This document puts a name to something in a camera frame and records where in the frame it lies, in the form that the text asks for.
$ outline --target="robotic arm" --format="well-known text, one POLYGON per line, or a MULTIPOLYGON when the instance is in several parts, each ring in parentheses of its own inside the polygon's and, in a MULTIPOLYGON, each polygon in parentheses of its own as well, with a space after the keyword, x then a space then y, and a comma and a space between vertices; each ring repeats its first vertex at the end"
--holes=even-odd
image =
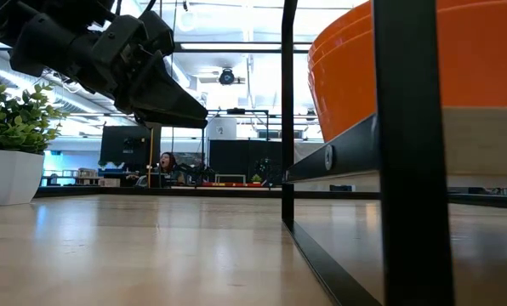
POLYGON ((147 9, 115 15, 114 0, 0 0, 0 43, 15 71, 39 77, 48 67, 110 99, 137 122, 204 128, 206 109, 167 73, 173 32, 147 9), (89 30, 93 23, 105 31, 89 30))

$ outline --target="orange container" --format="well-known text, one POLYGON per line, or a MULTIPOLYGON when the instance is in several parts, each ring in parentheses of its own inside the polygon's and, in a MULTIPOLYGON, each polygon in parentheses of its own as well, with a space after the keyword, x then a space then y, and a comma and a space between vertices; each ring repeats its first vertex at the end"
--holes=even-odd
MULTIPOLYGON (((507 108, 507 1, 437 2, 441 102, 445 108, 507 108)), ((326 141, 375 112, 370 3, 313 42, 309 85, 326 141)))

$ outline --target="white planter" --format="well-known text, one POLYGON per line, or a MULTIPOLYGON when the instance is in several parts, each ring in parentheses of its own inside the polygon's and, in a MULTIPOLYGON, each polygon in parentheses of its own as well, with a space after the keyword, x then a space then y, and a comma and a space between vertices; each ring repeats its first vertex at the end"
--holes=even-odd
POLYGON ((28 203, 42 178, 43 156, 0 150, 0 205, 28 203))

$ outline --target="dark hair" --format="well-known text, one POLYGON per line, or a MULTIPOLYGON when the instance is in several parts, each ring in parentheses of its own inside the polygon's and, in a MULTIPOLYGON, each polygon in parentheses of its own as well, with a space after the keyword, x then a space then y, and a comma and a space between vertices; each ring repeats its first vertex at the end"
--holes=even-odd
POLYGON ((161 157, 159 158, 159 160, 162 159, 162 156, 163 155, 168 155, 168 168, 167 169, 163 169, 162 168, 162 164, 159 165, 159 167, 161 167, 161 169, 163 171, 172 171, 174 169, 174 167, 176 167, 176 157, 174 157, 174 154, 170 153, 170 152, 164 152, 161 154, 161 157))

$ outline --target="black monitor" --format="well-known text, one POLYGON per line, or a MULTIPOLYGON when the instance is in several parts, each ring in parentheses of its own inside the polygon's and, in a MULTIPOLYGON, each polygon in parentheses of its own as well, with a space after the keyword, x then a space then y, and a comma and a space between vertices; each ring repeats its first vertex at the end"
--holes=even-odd
POLYGON ((161 128, 153 131, 154 141, 150 161, 151 130, 147 127, 104 127, 100 160, 112 162, 122 170, 145 173, 145 166, 159 161, 161 128))

